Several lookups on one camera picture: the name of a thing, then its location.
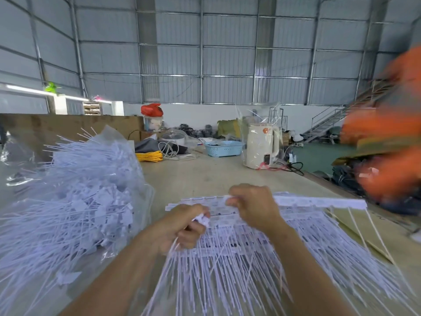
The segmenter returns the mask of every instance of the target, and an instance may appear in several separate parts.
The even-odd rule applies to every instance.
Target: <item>wooden board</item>
[[[42,159],[48,158],[43,146],[57,142],[57,135],[80,140],[82,137],[78,133],[82,128],[93,134],[91,127],[100,133],[109,125],[125,138],[131,134],[130,139],[140,141],[140,131],[143,130],[143,118],[138,116],[0,114],[0,124]]]

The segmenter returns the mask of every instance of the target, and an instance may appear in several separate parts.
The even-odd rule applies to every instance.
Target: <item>white appliance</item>
[[[251,169],[267,169],[273,165],[282,146],[279,127],[269,123],[248,126],[245,165]]]

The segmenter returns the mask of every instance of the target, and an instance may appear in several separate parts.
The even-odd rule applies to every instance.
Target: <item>yellow rope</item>
[[[149,152],[149,153],[136,153],[137,160],[139,162],[159,162],[162,161],[161,151]]]

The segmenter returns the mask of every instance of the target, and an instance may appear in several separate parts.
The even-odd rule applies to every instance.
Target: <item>right hand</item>
[[[267,234],[273,228],[288,226],[267,186],[234,185],[229,189],[229,195],[232,197],[225,204],[237,207],[240,217],[251,227]]]

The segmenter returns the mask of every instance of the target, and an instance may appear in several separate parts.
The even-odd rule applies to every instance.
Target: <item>table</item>
[[[168,203],[177,203],[182,198],[226,195],[230,186],[239,183],[267,185],[274,192],[287,191],[303,196],[342,197],[295,173],[248,169],[242,165],[240,157],[212,158],[200,154],[195,160],[143,163],[142,168],[146,181],[156,192],[151,208],[152,221],[165,213],[164,208]],[[335,215],[351,229],[355,229],[347,211],[335,210]],[[366,214],[354,211],[354,216],[364,238],[381,248]],[[397,265],[403,270],[418,297],[421,297],[421,245],[409,239],[407,230],[398,224],[374,213],[371,213],[371,218]],[[391,302],[388,308],[399,316],[413,315],[404,313],[403,308],[396,303]],[[421,315],[421,306],[413,308]],[[372,315],[373,312],[367,311],[367,314]]]

